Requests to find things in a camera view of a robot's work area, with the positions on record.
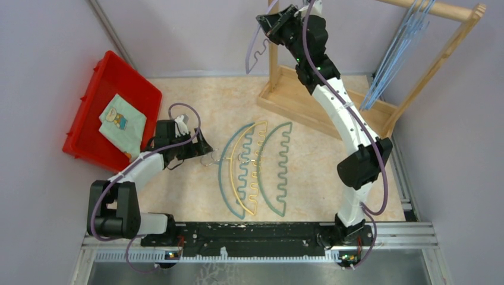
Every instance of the wooden frame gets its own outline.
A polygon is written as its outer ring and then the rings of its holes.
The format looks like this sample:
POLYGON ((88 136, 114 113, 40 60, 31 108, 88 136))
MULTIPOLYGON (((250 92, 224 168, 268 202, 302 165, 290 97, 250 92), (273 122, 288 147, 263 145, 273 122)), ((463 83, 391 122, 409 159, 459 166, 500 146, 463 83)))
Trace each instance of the wooden frame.
MULTIPOLYGON (((414 0, 377 1, 404 8, 409 8, 414 2, 414 0)), ((278 9, 279 4, 277 3, 271 13, 277 13, 278 9)), ((486 6, 484 4, 477 4, 472 10, 441 2, 437 2, 432 6, 429 14, 459 21, 461 24, 399 106, 377 100, 371 110, 361 112, 363 118, 377 134, 382 137, 392 135, 397 120, 480 21, 485 10, 486 6)), ((365 94, 348 89, 347 92, 354 101, 355 106, 359 108, 365 94)), ((269 81, 259 94, 257 104, 293 121, 340 138, 329 116, 299 82, 295 70, 278 65, 278 47, 272 43, 269 44, 269 81)))

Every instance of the gray wall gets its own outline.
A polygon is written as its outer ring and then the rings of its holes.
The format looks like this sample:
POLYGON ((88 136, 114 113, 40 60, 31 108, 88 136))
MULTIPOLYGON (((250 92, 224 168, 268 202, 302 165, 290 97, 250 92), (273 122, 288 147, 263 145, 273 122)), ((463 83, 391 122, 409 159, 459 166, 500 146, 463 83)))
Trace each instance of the gray wall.
MULTIPOLYGON (((267 0, 99 0, 146 77, 244 75, 245 54, 267 0)), ((301 0, 280 1, 281 9, 301 0)), ((327 54, 344 74, 373 72, 404 9, 372 0, 324 1, 327 54)), ((256 49, 261 47, 260 34, 256 49)), ((267 53, 254 74, 267 74, 267 53)), ((286 49, 279 62, 294 66, 286 49)))
MULTIPOLYGON (((504 2, 482 2, 484 18, 395 130, 421 215, 434 223, 455 284, 504 282, 504 2)), ((406 95, 455 27, 433 19, 388 99, 406 95)))
POLYGON ((0 4, 1 284, 67 284, 89 185, 107 173, 61 151, 112 44, 85 1, 0 4))

